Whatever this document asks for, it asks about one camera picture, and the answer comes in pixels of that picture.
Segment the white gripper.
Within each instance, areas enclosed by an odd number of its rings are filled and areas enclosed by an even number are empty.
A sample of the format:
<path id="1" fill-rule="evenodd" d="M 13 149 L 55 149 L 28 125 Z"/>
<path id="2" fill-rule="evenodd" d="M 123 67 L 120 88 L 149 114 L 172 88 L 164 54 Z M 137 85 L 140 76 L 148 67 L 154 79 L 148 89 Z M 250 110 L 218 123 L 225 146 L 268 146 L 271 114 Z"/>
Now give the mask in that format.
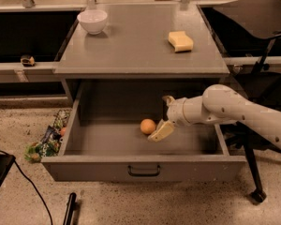
<path id="1" fill-rule="evenodd" d="M 148 137 L 150 142 L 160 142 L 167 138 L 174 131 L 175 126 L 186 126 L 187 120 L 184 115 L 184 104 L 186 98 L 175 99 L 172 96 L 164 96 L 162 98 L 168 106 L 167 117 L 170 121 L 161 120 L 156 130 Z"/>

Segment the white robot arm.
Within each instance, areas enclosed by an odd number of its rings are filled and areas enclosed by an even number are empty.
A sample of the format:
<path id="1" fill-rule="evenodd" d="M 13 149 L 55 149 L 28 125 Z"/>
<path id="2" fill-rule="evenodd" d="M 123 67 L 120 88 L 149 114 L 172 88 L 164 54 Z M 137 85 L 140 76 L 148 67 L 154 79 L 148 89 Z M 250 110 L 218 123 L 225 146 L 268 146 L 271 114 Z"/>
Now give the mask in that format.
<path id="1" fill-rule="evenodd" d="M 251 102 L 226 85 L 211 85 L 198 97 L 164 96 L 163 100 L 168 120 L 158 123 L 149 141 L 167 138 L 176 127 L 240 122 L 281 149 L 281 112 Z"/>

